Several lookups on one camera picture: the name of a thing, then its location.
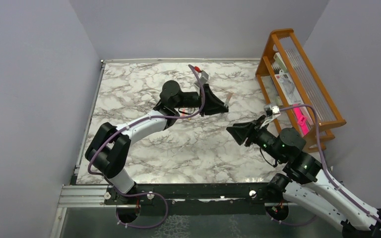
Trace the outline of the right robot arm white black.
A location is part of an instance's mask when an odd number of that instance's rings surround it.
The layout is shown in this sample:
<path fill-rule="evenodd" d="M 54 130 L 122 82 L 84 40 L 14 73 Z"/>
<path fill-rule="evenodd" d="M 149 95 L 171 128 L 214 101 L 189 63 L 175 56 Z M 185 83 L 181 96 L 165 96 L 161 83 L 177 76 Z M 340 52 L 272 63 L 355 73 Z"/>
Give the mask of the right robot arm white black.
<path fill-rule="evenodd" d="M 374 208 L 338 182 L 316 158 L 303 151 L 306 141 L 294 128 L 274 136 L 264 117 L 226 128 L 239 145 L 259 146 L 277 163 L 285 164 L 268 183 L 267 197 L 296 203 L 324 219 L 345 238 L 381 238 L 381 208 Z"/>

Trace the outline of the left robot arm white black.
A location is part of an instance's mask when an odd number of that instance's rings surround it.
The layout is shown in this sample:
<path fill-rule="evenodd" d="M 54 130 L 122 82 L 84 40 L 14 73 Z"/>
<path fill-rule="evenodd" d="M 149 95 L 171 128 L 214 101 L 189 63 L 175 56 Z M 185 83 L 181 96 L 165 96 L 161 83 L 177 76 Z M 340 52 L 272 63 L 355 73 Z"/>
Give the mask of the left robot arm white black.
<path fill-rule="evenodd" d="M 180 119 L 178 109 L 198 109 L 201 116 L 227 113 L 221 101 L 205 83 L 199 92 L 183 92 L 174 80 L 164 83 L 160 100 L 148 114 L 120 126 L 102 124 L 85 152 L 85 158 L 117 188 L 117 197 L 123 203 L 135 200 L 135 181 L 125 170 L 130 147 L 145 137 L 170 128 Z"/>

